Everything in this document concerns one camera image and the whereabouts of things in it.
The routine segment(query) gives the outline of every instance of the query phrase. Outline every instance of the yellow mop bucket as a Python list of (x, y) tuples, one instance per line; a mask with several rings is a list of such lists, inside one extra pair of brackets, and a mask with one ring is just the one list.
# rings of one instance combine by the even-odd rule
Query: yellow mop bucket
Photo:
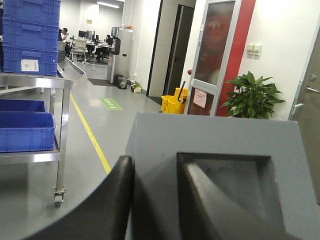
[(183, 82), (182, 87), (177, 87), (175, 89), (174, 96), (164, 95), (162, 96), (161, 110), (166, 114), (183, 114), (185, 111), (186, 100), (188, 96), (188, 89), (183, 88), (185, 82)]

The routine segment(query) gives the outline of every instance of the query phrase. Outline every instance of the door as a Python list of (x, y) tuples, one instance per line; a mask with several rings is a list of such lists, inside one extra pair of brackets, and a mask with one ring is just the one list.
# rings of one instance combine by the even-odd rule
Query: door
[(318, 33), (309, 65), (300, 86), (291, 118), (300, 127), (308, 159), (313, 187), (320, 204), (320, 33)]
[(192, 7), (178, 5), (163, 95), (174, 95), (180, 87), (193, 15)]
[(214, 116), (216, 113), (241, 2), (206, 2), (185, 108), (186, 114)]

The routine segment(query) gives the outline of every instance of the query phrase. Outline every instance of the doorway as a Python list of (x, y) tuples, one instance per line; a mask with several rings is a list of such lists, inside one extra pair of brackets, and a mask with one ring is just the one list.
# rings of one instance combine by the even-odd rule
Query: doorway
[(318, 204), (320, 205), (320, 31), (290, 120), (298, 122)]
[(193, 16), (192, 7), (178, 5), (163, 95), (174, 95), (180, 86)]
[(178, 52), (182, 52), (182, 54), (186, 53), (187, 45), (189, 42), (189, 32), (186, 36), (180, 37), (180, 39), (185, 40), (184, 45), (182, 47), (184, 50), (180, 50), (180, 40), (173, 42), (173, 39), (176, 39), (175, 35), (178, 35), (178, 24), (180, 20), (180, 32), (183, 36), (182, 32), (185, 29), (190, 28), (191, 30), (191, 22), (193, 21), (193, 10), (196, 4), (196, 0), (179, 0), (179, 1), (162, 1), (159, 10), (159, 18), (157, 24), (157, 31), (154, 40), (154, 47), (153, 53), (151, 58), (151, 66), (149, 72), (149, 80), (148, 80), (148, 87), (146, 91), (146, 95), (151, 98), (159, 98), (167, 93), (168, 91), (168, 84), (169, 78), (166, 80), (168, 76), (168, 72), (170, 73), (171, 70), (168, 71), (168, 65), (171, 64), (173, 56), (176, 56), (175, 64), (181, 65), (180, 75), (171, 77), (172, 88), (175, 89), (176, 87), (180, 86), (181, 76), (183, 72), (183, 65), (185, 62), (185, 55), (178, 56)]

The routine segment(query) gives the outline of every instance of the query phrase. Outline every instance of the floor mat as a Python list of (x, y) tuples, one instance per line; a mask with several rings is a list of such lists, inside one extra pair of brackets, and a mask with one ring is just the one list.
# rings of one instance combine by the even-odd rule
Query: floor mat
[(107, 82), (105, 79), (95, 79), (95, 78), (88, 78), (90, 83), (95, 86), (107, 86), (107, 87), (115, 87), (116, 85)]
[(162, 105), (162, 98), (161, 97), (156, 97), (156, 96), (149, 96), (151, 100), (159, 104), (160, 106)]

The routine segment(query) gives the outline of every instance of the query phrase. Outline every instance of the green floor sign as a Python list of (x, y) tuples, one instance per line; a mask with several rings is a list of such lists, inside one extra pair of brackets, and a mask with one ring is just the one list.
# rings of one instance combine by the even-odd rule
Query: green floor sign
[(112, 98), (99, 98), (103, 105), (109, 110), (123, 110)]

